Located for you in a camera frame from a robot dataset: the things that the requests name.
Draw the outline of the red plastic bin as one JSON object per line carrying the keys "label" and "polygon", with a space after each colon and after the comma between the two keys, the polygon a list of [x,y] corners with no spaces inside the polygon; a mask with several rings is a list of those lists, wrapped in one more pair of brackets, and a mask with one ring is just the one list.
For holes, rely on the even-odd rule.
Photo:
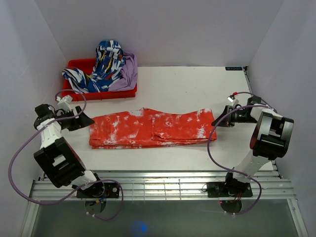
{"label": "red plastic bin", "polygon": [[[67,67],[76,67],[87,74],[92,72],[95,66],[95,59],[78,59],[70,60]],[[61,95],[64,97],[70,95],[73,101],[83,101],[83,97],[73,91],[66,91],[66,89],[72,89],[70,83],[65,79],[63,83],[63,92]],[[117,91],[117,92],[97,92],[97,93],[85,93],[86,100],[106,100],[106,99],[121,99],[121,98],[133,98],[136,96],[137,86],[132,90]]]}

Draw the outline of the red white tie-dye trousers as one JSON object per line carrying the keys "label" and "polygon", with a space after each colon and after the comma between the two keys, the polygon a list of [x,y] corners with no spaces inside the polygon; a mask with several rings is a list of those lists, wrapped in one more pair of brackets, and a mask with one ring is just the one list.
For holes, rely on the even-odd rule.
{"label": "red white tie-dye trousers", "polygon": [[98,116],[90,126],[93,149],[172,147],[215,141],[210,109],[169,114],[149,108]]}

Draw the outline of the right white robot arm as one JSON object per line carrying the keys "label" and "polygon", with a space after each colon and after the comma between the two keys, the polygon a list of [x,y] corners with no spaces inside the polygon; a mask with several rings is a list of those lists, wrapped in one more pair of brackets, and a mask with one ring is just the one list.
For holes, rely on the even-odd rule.
{"label": "right white robot arm", "polygon": [[207,184],[210,197],[251,197],[250,179],[266,163],[285,156],[294,120],[279,115],[261,97],[251,96],[246,106],[238,104],[235,95],[228,97],[222,114],[212,126],[233,127],[235,123],[254,123],[250,151],[241,163],[228,171],[224,182]]}

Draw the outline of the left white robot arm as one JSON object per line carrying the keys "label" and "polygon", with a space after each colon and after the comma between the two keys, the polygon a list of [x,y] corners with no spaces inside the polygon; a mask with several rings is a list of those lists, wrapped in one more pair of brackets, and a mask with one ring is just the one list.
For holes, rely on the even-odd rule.
{"label": "left white robot arm", "polygon": [[87,197],[100,197],[105,186],[99,182],[98,175],[87,170],[82,160],[66,139],[61,135],[61,131],[75,131],[94,124],[94,120],[89,118],[81,109],[53,110],[48,104],[41,104],[35,108],[37,118],[34,128],[40,132],[41,146],[34,153],[34,159],[39,164],[43,172],[47,175],[51,183],[60,188],[62,186],[72,186],[79,188]]}

